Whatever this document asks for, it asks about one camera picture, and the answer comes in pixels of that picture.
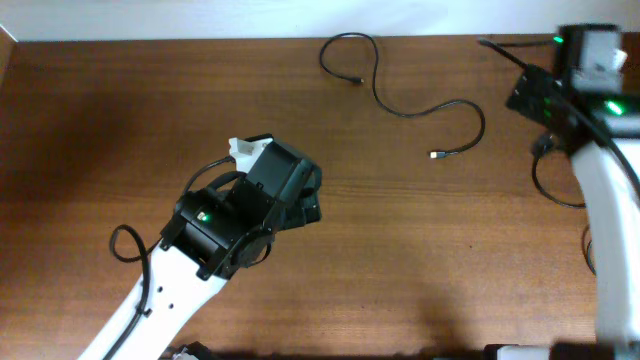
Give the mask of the black USB cable gold plug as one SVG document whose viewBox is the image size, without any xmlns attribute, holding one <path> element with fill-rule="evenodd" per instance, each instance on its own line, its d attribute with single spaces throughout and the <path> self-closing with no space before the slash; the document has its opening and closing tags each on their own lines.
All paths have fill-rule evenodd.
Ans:
<svg viewBox="0 0 640 360">
<path fill-rule="evenodd" d="M 433 39 L 423 43 L 418 37 L 345 32 L 326 39 L 318 63 L 325 77 L 365 89 L 378 114 L 402 123 L 434 120 L 440 126 L 447 121 L 447 128 L 436 130 L 458 138 L 428 151 L 429 158 L 443 159 L 480 144 L 487 124 L 480 97 L 465 84 L 473 75 L 457 68 L 468 55 L 450 59 L 448 46 Z"/>
</svg>

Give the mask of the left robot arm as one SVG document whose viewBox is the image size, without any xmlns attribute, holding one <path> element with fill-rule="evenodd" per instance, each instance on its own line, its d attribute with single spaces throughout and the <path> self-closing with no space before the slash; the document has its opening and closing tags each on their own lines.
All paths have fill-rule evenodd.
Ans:
<svg viewBox="0 0 640 360">
<path fill-rule="evenodd" d="M 320 221 L 322 170 L 304 153 L 270 134 L 232 138 L 228 155 L 197 173 L 223 164 L 234 168 L 198 190 L 185 185 L 151 247 L 127 224 L 114 229 L 109 249 L 128 233 L 142 273 L 82 358 L 160 358 L 239 269 L 269 256 L 278 232 Z"/>
</svg>

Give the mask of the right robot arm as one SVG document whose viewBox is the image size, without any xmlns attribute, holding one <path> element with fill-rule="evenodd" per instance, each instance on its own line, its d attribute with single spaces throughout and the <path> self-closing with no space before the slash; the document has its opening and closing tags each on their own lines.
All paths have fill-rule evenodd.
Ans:
<svg viewBox="0 0 640 360">
<path fill-rule="evenodd" d="M 483 40 L 523 72 L 507 108 L 561 141 L 581 188 L 597 289 L 596 340 L 488 345 L 487 359 L 639 356 L 639 99 L 623 92 L 622 35 L 613 24 L 563 25 L 552 71 Z"/>
</svg>

